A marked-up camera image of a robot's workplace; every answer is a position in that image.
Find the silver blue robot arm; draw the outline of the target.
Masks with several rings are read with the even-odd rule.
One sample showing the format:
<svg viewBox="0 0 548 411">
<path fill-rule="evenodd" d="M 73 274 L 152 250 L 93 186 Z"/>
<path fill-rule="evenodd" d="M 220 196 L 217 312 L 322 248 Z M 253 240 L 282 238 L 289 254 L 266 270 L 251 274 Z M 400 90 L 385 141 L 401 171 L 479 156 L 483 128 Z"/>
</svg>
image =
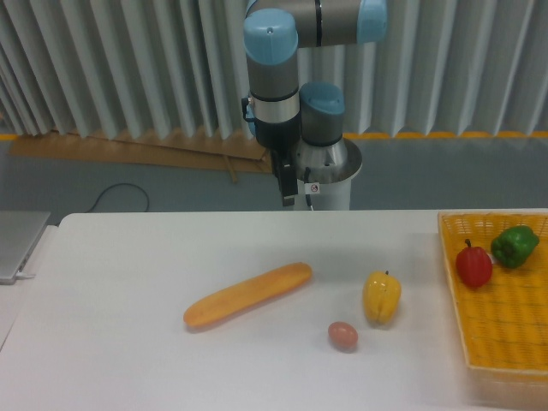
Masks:
<svg viewBox="0 0 548 411">
<path fill-rule="evenodd" d="M 243 119 L 271 154 L 284 206 L 346 211 L 362 156 L 343 138 L 343 91 L 300 83 L 298 50 L 377 41 L 386 4 L 368 1 L 252 1 L 243 24 L 249 94 Z"/>
</svg>

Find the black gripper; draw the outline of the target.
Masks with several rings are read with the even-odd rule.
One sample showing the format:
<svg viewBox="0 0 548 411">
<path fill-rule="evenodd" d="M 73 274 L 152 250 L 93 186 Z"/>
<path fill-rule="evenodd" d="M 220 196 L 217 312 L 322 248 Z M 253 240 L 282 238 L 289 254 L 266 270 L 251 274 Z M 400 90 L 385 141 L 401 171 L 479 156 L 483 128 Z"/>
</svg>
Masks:
<svg viewBox="0 0 548 411">
<path fill-rule="evenodd" d="M 293 206 L 296 196 L 296 173 L 293 164 L 282 163 L 289 158 L 293 146 L 301 137 L 301 119 L 286 122 L 254 121 L 256 140 L 271 154 L 271 166 L 276 173 L 283 206 Z"/>
</svg>

